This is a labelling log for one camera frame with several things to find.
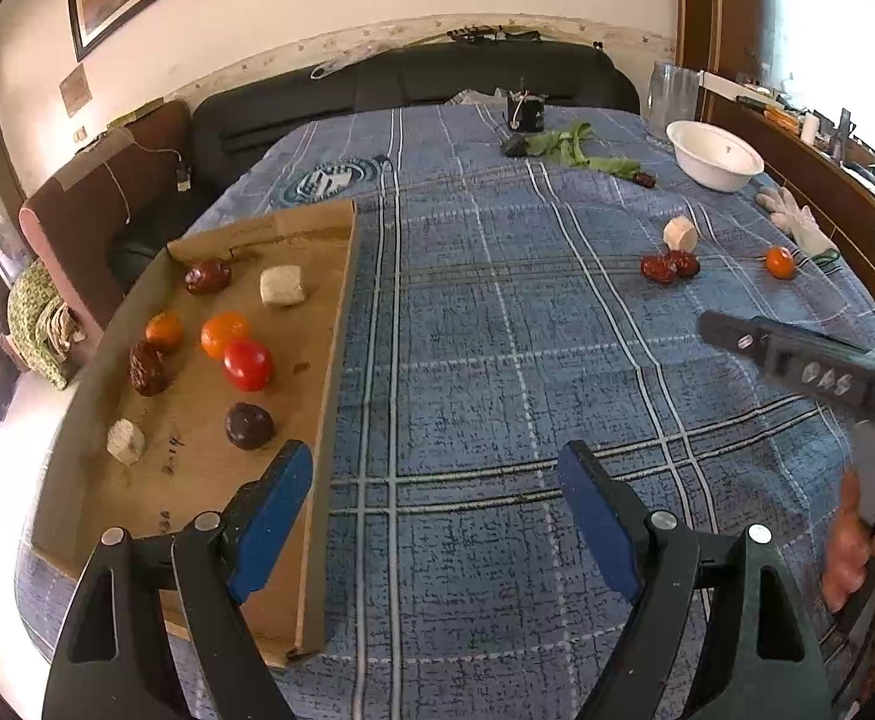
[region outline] floor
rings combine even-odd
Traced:
[[[23,375],[0,423],[0,692],[23,720],[39,720],[47,661],[23,627],[14,601],[18,543],[37,491],[38,473],[74,394]]]

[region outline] plaid tablecloth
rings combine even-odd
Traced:
[[[312,122],[276,143],[196,229],[344,192],[362,247],[341,375],[328,538],[326,652],[276,675],[302,718],[572,718],[627,618],[554,474],[586,440],[649,505],[698,529],[775,534],[816,624],[818,576],[847,425],[705,346],[705,309],[794,322],[875,346],[875,304],[847,266],[799,256],[753,203],[679,170],[631,114],[588,153],[631,156],[648,191],[599,172],[501,156],[498,112],[429,107]],[[700,275],[638,272],[675,215]],[[22,618],[50,654],[74,584],[23,546]],[[684,704],[708,599],[692,607],[660,717]],[[173,642],[197,717],[213,716]]]

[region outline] white food chunk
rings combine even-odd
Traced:
[[[143,455],[146,440],[130,419],[119,419],[107,431],[107,451],[125,466],[133,466]]]
[[[694,251],[698,231],[687,217],[673,218],[664,228],[664,242],[671,251]]]
[[[301,269],[297,265],[279,265],[261,274],[261,302],[266,306],[293,306],[304,302]]]

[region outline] white glove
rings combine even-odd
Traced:
[[[798,207],[794,194],[784,189],[762,187],[756,202],[771,213],[771,223],[781,232],[791,236],[801,251],[812,260],[824,256],[833,261],[839,256],[838,247],[818,227],[811,209]]]

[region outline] white bowl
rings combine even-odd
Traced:
[[[681,170],[716,191],[738,191],[764,172],[764,160],[737,135],[703,122],[672,122],[668,137]]]

